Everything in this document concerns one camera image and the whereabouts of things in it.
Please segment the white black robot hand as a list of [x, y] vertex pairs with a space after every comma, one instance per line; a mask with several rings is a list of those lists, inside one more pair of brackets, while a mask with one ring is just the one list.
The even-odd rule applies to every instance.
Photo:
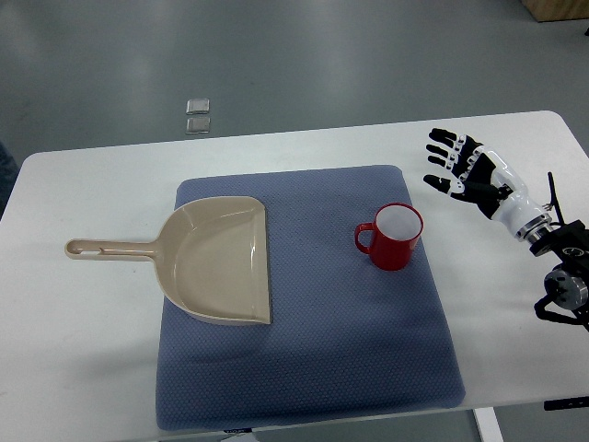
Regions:
[[547, 209], [531, 199], [524, 181], [494, 149], [440, 128], [433, 128], [429, 137], [428, 161], [452, 176], [426, 175], [425, 183], [455, 200], [475, 204], [519, 241], [534, 243], [552, 230]]

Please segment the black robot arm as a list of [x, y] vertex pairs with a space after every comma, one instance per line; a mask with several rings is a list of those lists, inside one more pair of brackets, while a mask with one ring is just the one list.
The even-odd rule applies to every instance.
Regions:
[[557, 220], [530, 246], [538, 257], [549, 251], [559, 259], [544, 278], [545, 295], [534, 305], [541, 320], [588, 327], [588, 227], [580, 220], [564, 221], [556, 193], [555, 181], [548, 174], [550, 202]]

